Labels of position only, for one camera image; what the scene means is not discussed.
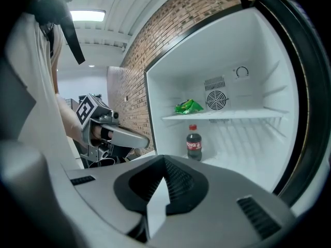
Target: red bottle label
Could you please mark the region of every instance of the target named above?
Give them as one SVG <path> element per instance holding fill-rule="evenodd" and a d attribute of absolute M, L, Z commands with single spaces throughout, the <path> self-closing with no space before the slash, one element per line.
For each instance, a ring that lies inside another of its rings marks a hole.
<path fill-rule="evenodd" d="M 186 142 L 186 146 L 187 146 L 187 149 L 191 150 L 191 151 L 200 150 L 201 149 L 201 142 L 198 142 L 198 143 Z"/>

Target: black wristband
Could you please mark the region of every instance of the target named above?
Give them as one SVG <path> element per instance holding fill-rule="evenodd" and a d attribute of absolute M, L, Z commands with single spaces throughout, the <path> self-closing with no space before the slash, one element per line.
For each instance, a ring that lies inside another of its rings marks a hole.
<path fill-rule="evenodd" d="M 108 136 L 109 130 L 105 129 L 105 128 L 101 128 L 101 138 L 104 140 L 111 140 Z"/>

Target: forearm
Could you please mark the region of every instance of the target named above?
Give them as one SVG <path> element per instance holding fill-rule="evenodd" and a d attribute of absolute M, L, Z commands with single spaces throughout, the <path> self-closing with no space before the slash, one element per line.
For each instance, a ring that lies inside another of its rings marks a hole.
<path fill-rule="evenodd" d="M 82 140 L 81 124 L 76 116 L 76 113 L 67 105 L 66 101 L 59 94 L 56 94 L 56 101 L 67 136 L 79 142 L 83 146 L 86 146 Z"/>

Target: brick wall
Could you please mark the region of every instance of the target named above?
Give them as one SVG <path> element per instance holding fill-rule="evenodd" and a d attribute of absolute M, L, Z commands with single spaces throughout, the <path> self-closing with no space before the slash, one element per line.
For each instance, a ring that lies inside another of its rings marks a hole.
<path fill-rule="evenodd" d="M 163 47 L 186 30 L 212 14 L 239 3 L 239 0 L 168 0 L 141 29 L 122 63 L 122 69 L 110 69 L 110 106 L 120 113 L 123 126 L 136 130 L 151 140 L 150 146 L 141 150 L 142 154 L 154 149 L 144 69 Z"/>

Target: hand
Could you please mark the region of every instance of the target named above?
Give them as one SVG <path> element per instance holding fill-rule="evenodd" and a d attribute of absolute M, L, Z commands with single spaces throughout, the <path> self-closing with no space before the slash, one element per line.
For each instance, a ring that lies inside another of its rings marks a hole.
<path fill-rule="evenodd" d="M 99 125 L 96 125 L 96 126 L 93 126 L 92 127 L 92 129 L 91 129 L 91 133 L 92 133 L 91 137 L 92 137 L 93 140 L 96 140 L 96 139 L 97 140 L 100 140 L 101 139 L 101 129 L 102 129 L 102 127 L 99 126 Z M 108 132 L 108 137 L 111 140 L 112 137 L 113 137 L 113 132 L 109 131 Z"/>

